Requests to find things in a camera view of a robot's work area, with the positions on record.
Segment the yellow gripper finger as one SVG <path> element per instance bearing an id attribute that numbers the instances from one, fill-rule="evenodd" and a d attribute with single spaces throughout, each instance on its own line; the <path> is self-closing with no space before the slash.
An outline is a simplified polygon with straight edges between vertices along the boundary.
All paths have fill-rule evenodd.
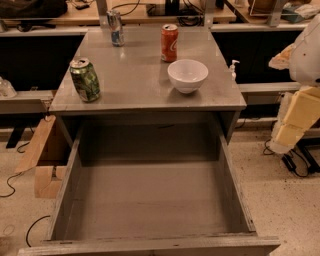
<path id="1" fill-rule="evenodd" d="M 271 133 L 270 149 L 277 154 L 288 153 L 319 119 L 319 87 L 302 86 L 295 93 L 286 92 Z"/>
<path id="2" fill-rule="evenodd" d="M 293 48 L 294 44 L 290 44 L 276 56 L 272 57 L 268 63 L 269 67 L 277 70 L 288 69 Z"/>

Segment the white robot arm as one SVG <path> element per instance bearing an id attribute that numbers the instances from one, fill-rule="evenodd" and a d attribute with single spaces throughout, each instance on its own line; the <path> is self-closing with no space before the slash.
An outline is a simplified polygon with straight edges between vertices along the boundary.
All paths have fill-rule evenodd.
<path id="1" fill-rule="evenodd" d="M 295 93 L 284 94 L 271 134 L 271 150 L 285 154 L 320 119 L 320 15 L 269 66 L 288 69 L 290 78 L 301 85 Z"/>

